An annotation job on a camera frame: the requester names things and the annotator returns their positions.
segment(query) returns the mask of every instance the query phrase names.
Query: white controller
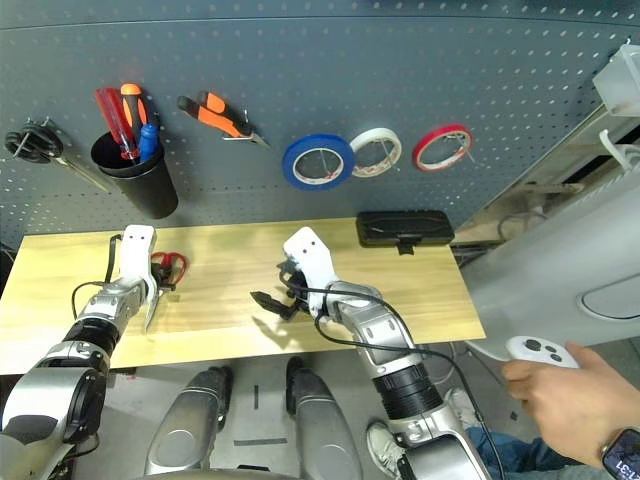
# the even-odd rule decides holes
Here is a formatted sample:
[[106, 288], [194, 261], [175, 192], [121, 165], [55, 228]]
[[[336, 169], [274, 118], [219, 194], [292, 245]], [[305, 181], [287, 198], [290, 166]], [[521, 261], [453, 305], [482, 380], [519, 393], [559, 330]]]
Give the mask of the white controller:
[[580, 368], [578, 362], [560, 345], [539, 337], [512, 337], [507, 351], [514, 360], [548, 363], [557, 367]]

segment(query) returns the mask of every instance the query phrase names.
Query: white sneaker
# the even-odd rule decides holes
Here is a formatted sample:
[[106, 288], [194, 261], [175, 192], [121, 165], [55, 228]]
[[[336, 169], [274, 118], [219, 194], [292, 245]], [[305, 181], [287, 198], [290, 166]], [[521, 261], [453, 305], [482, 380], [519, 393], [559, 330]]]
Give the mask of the white sneaker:
[[465, 430], [467, 428], [480, 426], [473, 404], [464, 389], [460, 387], [450, 389], [445, 394], [444, 401], [449, 404]]
[[399, 447], [387, 426], [375, 421], [367, 427], [367, 448], [371, 460], [388, 477], [400, 479], [398, 460], [404, 455], [404, 449]]

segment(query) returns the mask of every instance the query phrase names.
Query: hand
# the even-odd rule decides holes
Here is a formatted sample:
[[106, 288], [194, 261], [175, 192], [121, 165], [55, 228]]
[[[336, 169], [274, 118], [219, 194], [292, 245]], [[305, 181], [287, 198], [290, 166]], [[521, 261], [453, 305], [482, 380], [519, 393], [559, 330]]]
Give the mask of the hand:
[[566, 348], [580, 369], [514, 360], [502, 374], [551, 448], [602, 468], [602, 447], [618, 430], [640, 425], [640, 392], [593, 350]]

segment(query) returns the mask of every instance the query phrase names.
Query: wristwatch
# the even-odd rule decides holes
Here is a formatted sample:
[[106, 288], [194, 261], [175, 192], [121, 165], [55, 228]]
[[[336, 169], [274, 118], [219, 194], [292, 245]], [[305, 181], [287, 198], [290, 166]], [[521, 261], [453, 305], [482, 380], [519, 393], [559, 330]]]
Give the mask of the wristwatch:
[[640, 428], [618, 432], [602, 449], [602, 465], [616, 480], [640, 480]]

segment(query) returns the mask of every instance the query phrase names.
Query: red tape roll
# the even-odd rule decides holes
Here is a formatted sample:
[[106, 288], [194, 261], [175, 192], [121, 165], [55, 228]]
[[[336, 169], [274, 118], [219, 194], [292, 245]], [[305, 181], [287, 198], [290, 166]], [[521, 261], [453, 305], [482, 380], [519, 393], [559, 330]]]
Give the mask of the red tape roll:
[[[422, 154], [424, 151], [429, 148], [431, 144], [436, 142], [442, 137], [447, 137], [449, 135], [461, 135], [464, 137], [462, 141], [464, 145], [461, 145], [460, 148], [449, 158], [446, 158], [438, 163], [423, 163], [421, 161]], [[467, 152], [471, 149], [471, 145], [473, 143], [473, 137], [471, 136], [471, 132], [464, 125], [453, 124], [453, 125], [445, 125], [444, 127], [437, 128], [436, 130], [429, 132], [425, 137], [418, 142], [412, 152], [413, 163], [414, 165], [421, 171], [427, 173], [436, 173], [446, 170], [447, 168], [451, 168], [453, 165], [458, 163], [462, 158], [467, 154]]]

